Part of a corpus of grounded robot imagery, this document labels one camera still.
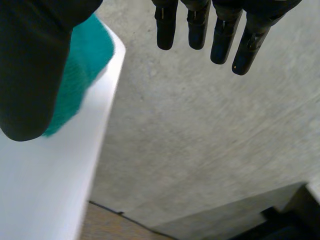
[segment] black object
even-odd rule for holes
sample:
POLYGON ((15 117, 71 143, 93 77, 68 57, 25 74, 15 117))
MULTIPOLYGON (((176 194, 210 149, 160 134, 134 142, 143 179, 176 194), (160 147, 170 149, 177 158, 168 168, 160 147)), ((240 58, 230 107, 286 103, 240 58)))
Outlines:
POLYGON ((317 240, 315 233, 293 212, 270 207, 262 213, 266 222, 229 240, 317 240))
POLYGON ((157 27, 157 45, 162 50, 171 49, 176 31, 178 0, 152 0, 157 27))
POLYGON ((73 27, 102 0, 0 0, 0 128, 41 136, 53 116, 73 27))
POLYGON ((270 28, 283 16, 259 17, 246 14, 246 26, 232 64, 235 74, 245 75, 249 71, 270 28))
POLYGON ((189 46, 195 50, 204 47, 207 35, 211 0, 181 0, 188 8, 189 46))
POLYGON ((234 41, 243 10, 242 7, 233 5, 213 3, 213 6, 217 19, 210 58, 215 64, 224 64, 234 41))
MULTIPOLYGON (((156 5, 157 43, 161 49, 172 47, 176 29, 178 0, 152 0, 156 5)), ((188 8, 188 40, 199 50, 205 44, 210 0, 181 0, 188 8)), ((232 71, 246 74, 258 54, 269 30, 301 0, 212 0, 217 14, 210 58, 224 64, 228 58, 243 10, 247 23, 232 64, 232 71)))

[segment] white board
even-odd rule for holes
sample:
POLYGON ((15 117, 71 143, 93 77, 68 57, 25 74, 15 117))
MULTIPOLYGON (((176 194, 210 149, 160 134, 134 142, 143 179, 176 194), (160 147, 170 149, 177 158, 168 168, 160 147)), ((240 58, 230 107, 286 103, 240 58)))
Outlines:
POLYGON ((76 116, 50 138, 14 142, 0 131, 1 240, 79 235, 126 52, 105 27, 115 54, 76 116))

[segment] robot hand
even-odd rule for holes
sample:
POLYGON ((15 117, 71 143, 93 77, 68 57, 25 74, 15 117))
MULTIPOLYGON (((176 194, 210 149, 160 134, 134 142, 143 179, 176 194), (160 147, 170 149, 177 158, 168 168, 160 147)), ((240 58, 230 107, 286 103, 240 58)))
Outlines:
POLYGON ((102 0, 0 0, 0 128, 41 136, 53 116, 73 27, 102 0))
MULTIPOLYGON (((176 13, 179 0, 152 0, 156 6, 157 45, 169 50, 174 42, 176 13)), ((191 48, 199 50, 205 44, 211 0, 181 0, 188 8, 188 40, 191 48)), ((232 71, 246 74, 270 28, 301 0, 212 0, 217 14, 211 61, 224 64, 228 58, 243 10, 246 26, 235 55, 232 71)))

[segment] green sponge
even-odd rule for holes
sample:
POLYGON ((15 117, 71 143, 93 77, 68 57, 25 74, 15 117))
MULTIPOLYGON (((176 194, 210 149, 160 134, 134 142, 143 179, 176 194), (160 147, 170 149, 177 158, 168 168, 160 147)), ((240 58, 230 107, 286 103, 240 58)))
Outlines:
POLYGON ((95 15, 76 26, 57 95, 53 118, 43 134, 55 134, 77 114, 87 89, 114 54, 114 43, 95 15))

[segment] floor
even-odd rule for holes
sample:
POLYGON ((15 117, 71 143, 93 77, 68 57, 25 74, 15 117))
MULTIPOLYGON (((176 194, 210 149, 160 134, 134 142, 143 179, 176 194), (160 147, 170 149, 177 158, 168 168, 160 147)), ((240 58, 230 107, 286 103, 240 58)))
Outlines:
POLYGON ((276 202, 265 193, 320 172, 320 1, 303 0, 273 26, 244 76, 231 65, 245 14, 229 59, 215 65, 214 9, 199 51, 182 4, 172 49, 158 49, 154 12, 150 0, 98 10, 127 53, 91 200, 181 240, 224 240, 223 226, 241 231, 276 202))
POLYGON ((88 205, 79 240, 170 240, 101 207, 88 205))

